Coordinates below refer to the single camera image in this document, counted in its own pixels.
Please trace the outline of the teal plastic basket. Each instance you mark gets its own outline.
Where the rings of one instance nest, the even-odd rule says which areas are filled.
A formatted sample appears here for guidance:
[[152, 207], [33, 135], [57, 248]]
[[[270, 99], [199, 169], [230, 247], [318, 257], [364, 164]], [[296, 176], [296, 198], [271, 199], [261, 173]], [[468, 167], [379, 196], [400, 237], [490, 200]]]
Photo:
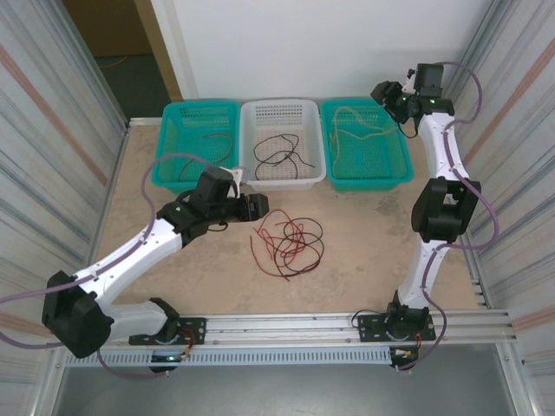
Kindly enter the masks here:
[[175, 194], [193, 189], [206, 165], [187, 157], [199, 156], [215, 166], [238, 165], [240, 105], [236, 101], [182, 101], [164, 108], [152, 181]]
[[340, 192], [389, 191], [414, 178], [405, 136], [371, 99], [320, 106], [327, 177]]

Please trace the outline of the white plastic basket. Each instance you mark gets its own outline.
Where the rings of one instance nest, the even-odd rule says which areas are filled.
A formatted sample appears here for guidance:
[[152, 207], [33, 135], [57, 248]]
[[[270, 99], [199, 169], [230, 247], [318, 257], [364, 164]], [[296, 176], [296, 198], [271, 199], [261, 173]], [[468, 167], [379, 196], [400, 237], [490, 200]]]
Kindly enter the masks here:
[[256, 192], [302, 191], [326, 177], [323, 133], [314, 101], [246, 102], [240, 110], [239, 165]]

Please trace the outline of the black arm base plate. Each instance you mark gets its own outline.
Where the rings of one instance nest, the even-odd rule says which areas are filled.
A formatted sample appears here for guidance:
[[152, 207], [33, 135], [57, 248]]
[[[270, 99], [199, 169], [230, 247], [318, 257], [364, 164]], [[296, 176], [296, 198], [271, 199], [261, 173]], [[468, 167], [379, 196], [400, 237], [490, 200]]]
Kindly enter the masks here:
[[357, 327], [361, 342], [409, 342], [435, 341], [436, 333], [432, 318], [426, 321], [393, 319], [386, 314], [359, 315]]
[[132, 346], [194, 346], [203, 345], [207, 319], [204, 317], [180, 317], [166, 323], [155, 335], [133, 335], [128, 338]]

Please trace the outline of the black controller board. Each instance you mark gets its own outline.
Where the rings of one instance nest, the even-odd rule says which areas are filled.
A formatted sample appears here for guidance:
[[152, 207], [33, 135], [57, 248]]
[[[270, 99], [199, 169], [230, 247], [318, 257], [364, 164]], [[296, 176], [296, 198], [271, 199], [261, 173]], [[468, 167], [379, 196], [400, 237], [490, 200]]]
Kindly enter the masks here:
[[148, 368], [154, 374], [170, 373], [188, 358], [189, 353], [186, 350], [172, 352], [154, 352], [148, 363]]
[[390, 348], [390, 356], [390, 366], [396, 372], [408, 371], [420, 358], [420, 349], [418, 347]]

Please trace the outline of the beige door frame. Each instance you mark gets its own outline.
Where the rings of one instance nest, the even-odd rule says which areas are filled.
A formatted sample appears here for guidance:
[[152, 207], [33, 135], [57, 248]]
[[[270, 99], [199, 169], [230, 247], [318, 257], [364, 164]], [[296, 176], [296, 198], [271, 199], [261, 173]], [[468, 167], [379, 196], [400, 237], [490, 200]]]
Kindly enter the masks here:
[[134, 0], [134, 4], [171, 102], [183, 101], [160, 25], [155, 15], [152, 0]]

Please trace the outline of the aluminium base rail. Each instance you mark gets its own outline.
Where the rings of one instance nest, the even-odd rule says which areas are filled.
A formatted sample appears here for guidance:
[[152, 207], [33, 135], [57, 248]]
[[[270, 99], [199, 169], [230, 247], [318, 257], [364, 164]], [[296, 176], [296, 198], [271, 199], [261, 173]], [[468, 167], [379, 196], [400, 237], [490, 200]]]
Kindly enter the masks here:
[[[296, 344], [361, 342], [357, 327], [359, 315], [350, 314], [292, 314], [292, 315], [207, 315], [191, 316], [207, 319], [204, 344], [247, 345], [247, 344]], [[496, 343], [513, 342], [516, 333], [505, 311], [459, 310], [441, 314], [432, 311], [436, 340], [451, 343]], [[128, 310], [113, 321], [102, 312], [72, 314], [53, 324], [52, 331], [76, 356], [88, 356], [105, 343], [123, 341], [133, 335], [155, 335], [163, 326], [180, 317], [166, 313], [156, 305], [146, 310]], [[379, 344], [410, 343], [377, 342]]]

